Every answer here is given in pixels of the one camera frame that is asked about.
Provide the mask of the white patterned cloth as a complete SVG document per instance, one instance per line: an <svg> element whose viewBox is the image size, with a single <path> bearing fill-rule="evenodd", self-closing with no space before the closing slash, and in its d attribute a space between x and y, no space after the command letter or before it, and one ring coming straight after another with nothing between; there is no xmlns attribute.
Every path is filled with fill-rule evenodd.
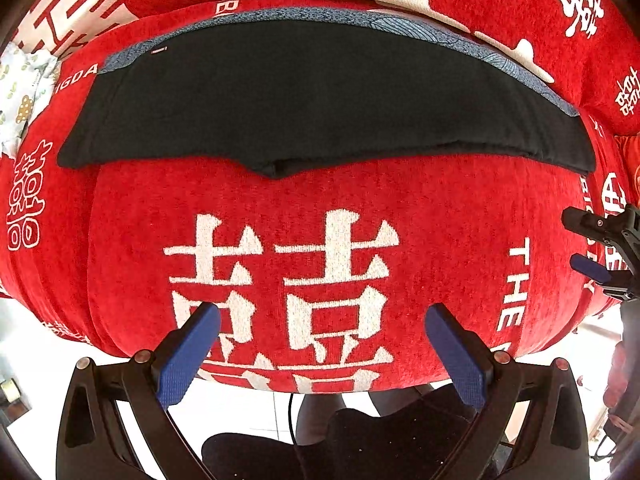
<svg viewBox="0 0 640 480"><path fill-rule="evenodd" d="M26 53L10 41L1 55L1 153L16 155L31 122L48 106L61 62L46 49Z"/></svg>

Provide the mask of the red bed blanket white characters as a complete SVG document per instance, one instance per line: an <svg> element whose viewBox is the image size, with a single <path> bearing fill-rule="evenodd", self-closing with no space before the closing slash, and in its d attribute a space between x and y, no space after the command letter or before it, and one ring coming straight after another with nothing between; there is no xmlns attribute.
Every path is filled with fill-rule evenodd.
<svg viewBox="0 0 640 480"><path fill-rule="evenodd" d="M614 0L628 11L639 0ZM578 111L589 174L525 157L396 156L270 178L206 155L64 168L58 152L106 58L206 20L280 8L388 14L370 0L206 0L139 18L122 0L1 0L2 50L61 62L48 106L16 159L1 153L1 293L61 338L131 356L212 302L221 330L204 363L217 382L349 392L443 378L423 340L442 302L488 346L514 356L556 344L610 300L570 270L608 270L612 248L567 232L569 206L608 216L639 199L639 131Z"/></svg>

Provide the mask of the black pants grey patterned waistband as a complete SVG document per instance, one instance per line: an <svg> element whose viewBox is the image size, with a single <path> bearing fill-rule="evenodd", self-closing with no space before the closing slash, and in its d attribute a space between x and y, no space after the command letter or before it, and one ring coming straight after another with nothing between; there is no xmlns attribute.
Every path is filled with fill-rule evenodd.
<svg viewBox="0 0 640 480"><path fill-rule="evenodd" d="M283 178L446 154L596 168L576 108L495 49L410 18L331 8L206 20L109 55L58 163L206 155Z"/></svg>

